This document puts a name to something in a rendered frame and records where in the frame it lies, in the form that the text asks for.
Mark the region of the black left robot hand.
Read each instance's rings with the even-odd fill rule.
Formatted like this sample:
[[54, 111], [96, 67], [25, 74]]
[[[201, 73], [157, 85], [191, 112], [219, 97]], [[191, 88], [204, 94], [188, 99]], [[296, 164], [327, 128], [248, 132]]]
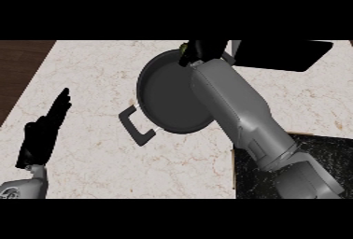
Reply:
[[27, 169], [31, 165], [45, 165], [52, 157], [58, 131], [71, 108], [70, 89], [59, 93], [46, 116], [27, 123], [25, 138], [20, 149], [15, 167]]

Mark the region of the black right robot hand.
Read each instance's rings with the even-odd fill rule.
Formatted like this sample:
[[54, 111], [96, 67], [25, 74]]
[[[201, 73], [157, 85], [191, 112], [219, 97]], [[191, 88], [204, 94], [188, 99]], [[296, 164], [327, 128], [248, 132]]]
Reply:
[[188, 49], [184, 53], [181, 52], [179, 65], [185, 67], [197, 61], [209, 62], [213, 59], [219, 59], [226, 45], [226, 40], [191, 40], [188, 42]]

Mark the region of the dark grey pot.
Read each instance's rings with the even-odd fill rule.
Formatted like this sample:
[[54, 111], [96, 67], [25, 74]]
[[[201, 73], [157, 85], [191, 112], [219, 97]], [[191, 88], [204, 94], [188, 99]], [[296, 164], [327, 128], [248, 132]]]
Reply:
[[130, 116], [141, 108], [151, 122], [172, 134], [191, 134], [215, 121], [206, 106], [191, 88], [191, 67], [179, 65], [181, 52], [172, 49], [160, 53], [147, 63], [136, 83], [138, 105], [120, 114], [123, 126], [142, 147], [155, 136], [151, 129], [145, 134], [136, 129]]

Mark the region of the black tray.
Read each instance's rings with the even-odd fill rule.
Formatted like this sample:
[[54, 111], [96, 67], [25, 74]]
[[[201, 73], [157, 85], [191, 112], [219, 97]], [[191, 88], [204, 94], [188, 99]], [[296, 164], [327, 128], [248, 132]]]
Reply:
[[305, 72], [334, 44], [313, 40], [234, 40], [223, 60], [235, 66]]

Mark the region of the dark speckled slab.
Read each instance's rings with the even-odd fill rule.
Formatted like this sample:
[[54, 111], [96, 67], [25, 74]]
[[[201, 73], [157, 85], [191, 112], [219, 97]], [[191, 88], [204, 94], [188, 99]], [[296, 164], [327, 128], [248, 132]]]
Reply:
[[[291, 134], [300, 149], [308, 152], [343, 186], [343, 199], [353, 199], [353, 139], [309, 134]], [[277, 177], [288, 166], [263, 172], [244, 149], [234, 148], [238, 199], [280, 199]]]

